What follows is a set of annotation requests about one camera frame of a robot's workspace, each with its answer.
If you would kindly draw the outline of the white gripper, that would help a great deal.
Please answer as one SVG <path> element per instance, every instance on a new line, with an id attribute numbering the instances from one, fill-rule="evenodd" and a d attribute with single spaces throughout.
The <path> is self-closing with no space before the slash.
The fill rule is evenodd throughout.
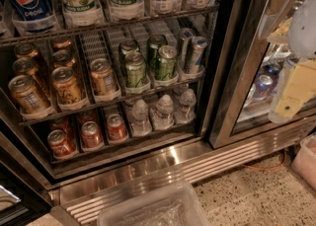
<path id="1" fill-rule="evenodd" d="M 316 95 L 316 60 L 302 58 L 286 62 L 278 79 L 274 112 L 281 118 L 292 118 Z"/>

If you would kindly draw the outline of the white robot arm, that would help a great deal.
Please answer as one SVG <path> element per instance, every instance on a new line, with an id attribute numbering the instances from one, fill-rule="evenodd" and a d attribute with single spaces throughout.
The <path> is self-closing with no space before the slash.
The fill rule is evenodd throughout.
<path id="1" fill-rule="evenodd" d="M 299 61 L 284 64 L 270 110 L 276 122 L 292 119 L 316 95 L 316 0 L 305 0 L 292 17 L 289 48 Z"/>

